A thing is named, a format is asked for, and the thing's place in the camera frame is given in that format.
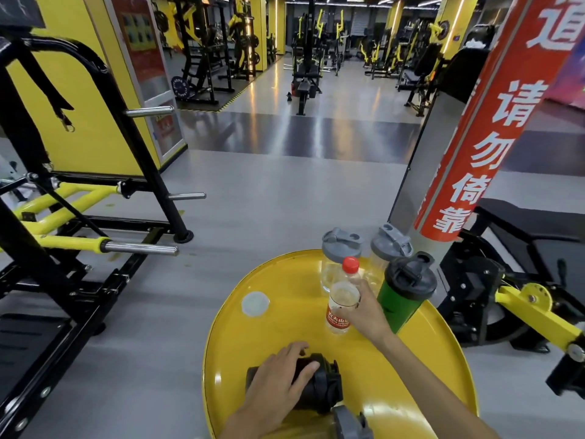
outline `green shaker bottle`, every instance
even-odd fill
[[[378,302],[395,334],[435,292],[437,279],[429,269],[434,261],[419,251],[413,257],[394,260],[386,268]]]

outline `white plastic drum cap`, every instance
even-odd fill
[[[248,317],[262,316],[268,309],[270,299],[262,291],[252,291],[242,299],[242,312]]]

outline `red bottle cap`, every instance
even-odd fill
[[[346,257],[343,259],[341,268],[343,268],[343,271],[347,274],[355,274],[360,269],[360,261],[355,257]]]

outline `gray shaker lid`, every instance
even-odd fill
[[[389,223],[380,227],[378,235],[371,240],[370,248],[376,256],[386,262],[413,255],[410,237],[405,236],[398,228],[394,228]]]
[[[343,263],[346,257],[359,258],[362,255],[363,241],[364,239],[355,233],[333,228],[323,236],[321,249],[329,260]]]

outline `person's left hand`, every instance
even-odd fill
[[[306,342],[293,342],[260,365],[246,392],[245,402],[236,413],[245,419],[248,428],[255,429],[254,436],[261,437],[280,427],[319,368],[319,362],[311,362],[292,384],[296,360],[305,348],[309,348]]]

